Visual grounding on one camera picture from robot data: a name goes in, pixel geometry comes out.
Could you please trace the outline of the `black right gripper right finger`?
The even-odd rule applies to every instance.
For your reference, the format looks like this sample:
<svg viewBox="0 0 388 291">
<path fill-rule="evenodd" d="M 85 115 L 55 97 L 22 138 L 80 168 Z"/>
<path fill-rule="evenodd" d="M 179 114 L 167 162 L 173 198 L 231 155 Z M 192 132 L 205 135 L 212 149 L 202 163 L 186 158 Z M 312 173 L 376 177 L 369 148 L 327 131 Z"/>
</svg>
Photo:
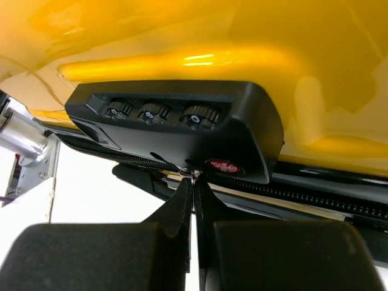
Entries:
<svg viewBox="0 0 388 291">
<path fill-rule="evenodd" d="M 201 290 L 383 290 L 356 228 L 329 219 L 284 221 L 227 207 L 195 183 Z"/>
</svg>

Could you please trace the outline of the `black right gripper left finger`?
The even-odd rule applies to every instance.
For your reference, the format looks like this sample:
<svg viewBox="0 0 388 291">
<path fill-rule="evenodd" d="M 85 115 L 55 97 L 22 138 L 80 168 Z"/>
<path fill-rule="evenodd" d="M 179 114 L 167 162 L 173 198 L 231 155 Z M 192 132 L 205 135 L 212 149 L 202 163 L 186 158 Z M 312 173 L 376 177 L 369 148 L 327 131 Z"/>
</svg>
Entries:
<svg viewBox="0 0 388 291">
<path fill-rule="evenodd" d="M 13 243 L 2 290 L 184 290 L 192 182 L 131 224 L 36 224 Z"/>
</svg>

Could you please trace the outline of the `yellow suitcase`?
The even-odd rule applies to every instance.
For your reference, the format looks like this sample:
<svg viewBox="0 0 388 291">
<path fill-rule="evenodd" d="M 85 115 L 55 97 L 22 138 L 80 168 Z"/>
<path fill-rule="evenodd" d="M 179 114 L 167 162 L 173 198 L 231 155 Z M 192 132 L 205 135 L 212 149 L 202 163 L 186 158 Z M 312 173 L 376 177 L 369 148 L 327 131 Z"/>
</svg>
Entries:
<svg viewBox="0 0 388 291">
<path fill-rule="evenodd" d="M 387 174 L 386 1 L 2 1 L 1 89 L 71 122 L 82 81 L 253 81 L 287 162 Z"/>
</svg>

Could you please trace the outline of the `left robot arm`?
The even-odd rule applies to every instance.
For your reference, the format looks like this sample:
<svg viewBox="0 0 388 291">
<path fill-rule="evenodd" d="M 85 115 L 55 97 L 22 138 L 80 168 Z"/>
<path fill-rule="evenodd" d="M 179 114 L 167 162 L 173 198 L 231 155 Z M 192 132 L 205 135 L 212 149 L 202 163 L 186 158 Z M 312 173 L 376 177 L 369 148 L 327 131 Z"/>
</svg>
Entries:
<svg viewBox="0 0 388 291">
<path fill-rule="evenodd" d="M 50 181 L 49 201 L 53 201 L 59 158 L 59 139 L 28 112 L 25 105 L 1 92 L 1 148 L 15 154 L 1 206 Z"/>
</svg>

